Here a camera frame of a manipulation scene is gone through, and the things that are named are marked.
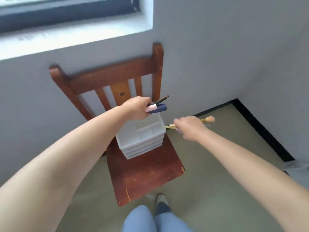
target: yellow pointed brush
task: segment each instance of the yellow pointed brush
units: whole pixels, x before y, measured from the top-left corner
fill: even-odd
[[[213,116],[209,116],[205,119],[200,119],[200,121],[202,121],[203,123],[213,123],[215,121],[214,117]],[[167,129],[176,129],[176,125],[175,124],[170,124],[168,126],[165,126],[165,128]]]

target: white plastic organizer box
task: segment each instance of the white plastic organizer box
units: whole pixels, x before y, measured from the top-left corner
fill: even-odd
[[[160,113],[154,113],[145,120],[127,122],[116,139],[122,153],[131,159],[161,146],[165,132]]]

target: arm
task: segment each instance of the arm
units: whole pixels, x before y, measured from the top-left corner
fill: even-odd
[[[0,188],[1,231],[55,231],[80,182],[129,119],[144,119],[136,97],[56,141]]]
[[[197,141],[278,221],[285,231],[309,231],[309,191],[241,146],[204,127],[197,117],[175,119],[186,140]]]

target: window sill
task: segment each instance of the window sill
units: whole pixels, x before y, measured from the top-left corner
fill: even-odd
[[[0,60],[125,36],[152,29],[142,12],[59,24],[0,36]]]

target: leg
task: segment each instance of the leg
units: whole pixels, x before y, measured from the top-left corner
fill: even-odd
[[[157,232],[149,209],[141,205],[132,210],[123,223],[122,232]]]
[[[172,213],[163,194],[157,196],[157,207],[154,213],[154,220],[158,232],[192,232],[185,222]]]

